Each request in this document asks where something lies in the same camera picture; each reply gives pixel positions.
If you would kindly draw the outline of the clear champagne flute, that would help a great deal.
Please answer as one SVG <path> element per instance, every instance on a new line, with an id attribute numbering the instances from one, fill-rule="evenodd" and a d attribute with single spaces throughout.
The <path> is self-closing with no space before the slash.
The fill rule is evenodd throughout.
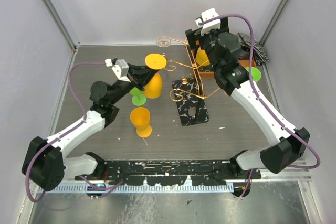
<path id="1" fill-rule="evenodd" d="M 168 36 L 160 36 L 156 39 L 157 46 L 161 48 L 166 48 L 171 45 L 171 38 Z"/>

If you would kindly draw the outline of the gold wine glass rack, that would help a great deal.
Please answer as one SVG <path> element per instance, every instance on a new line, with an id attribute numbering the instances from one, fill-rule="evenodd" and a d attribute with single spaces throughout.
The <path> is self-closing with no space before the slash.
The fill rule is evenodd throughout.
<path id="1" fill-rule="evenodd" d="M 187 39 L 184 41 L 171 38 L 172 42 L 182 43 L 186 49 L 190 64 L 168 60 L 164 69 L 167 72 L 173 72 L 176 66 L 183 66 L 192 70 L 191 76 L 183 76 L 179 80 L 172 81 L 172 90 L 170 91 L 170 99 L 176 103 L 177 111 L 182 126 L 192 126 L 209 121 L 209 113 L 205 104 L 205 100 L 210 97 L 206 95 L 203 86 L 202 77 L 196 66 L 196 62 L 192 59 L 193 53 L 188 45 Z"/>

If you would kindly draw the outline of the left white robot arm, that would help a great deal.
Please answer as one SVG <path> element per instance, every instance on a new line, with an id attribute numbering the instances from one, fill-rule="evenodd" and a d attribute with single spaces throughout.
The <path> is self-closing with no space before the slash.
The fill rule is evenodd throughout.
<path id="1" fill-rule="evenodd" d="M 143 91 L 157 73 L 148 66 L 135 66 L 118 59 L 108 66 L 117 80 L 113 84 L 103 81 L 92 84 L 89 97 L 92 106 L 83 117 L 52 136 L 31 140 L 22 166 L 26 186 L 34 182 L 44 191 L 51 191 L 68 178 L 88 175 L 99 180 L 104 176 L 105 161 L 97 154 L 88 152 L 74 158 L 68 155 L 91 135 L 107 128 L 119 112 L 116 103 L 133 88 Z"/>

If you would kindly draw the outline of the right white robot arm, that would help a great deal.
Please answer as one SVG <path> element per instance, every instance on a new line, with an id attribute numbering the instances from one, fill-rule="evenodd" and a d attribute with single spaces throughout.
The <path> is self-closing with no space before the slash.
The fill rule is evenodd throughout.
<path id="1" fill-rule="evenodd" d="M 237 37 L 229 32 L 228 19 L 216 19 L 209 25 L 186 30 L 190 48 L 205 50 L 217 85 L 249 113 L 269 143 L 264 149 L 246 150 L 232 157 L 230 172 L 237 179 L 257 168 L 277 174 L 303 155 L 310 134 L 286 120 L 250 80 L 248 71 L 238 62 L 241 48 Z"/>

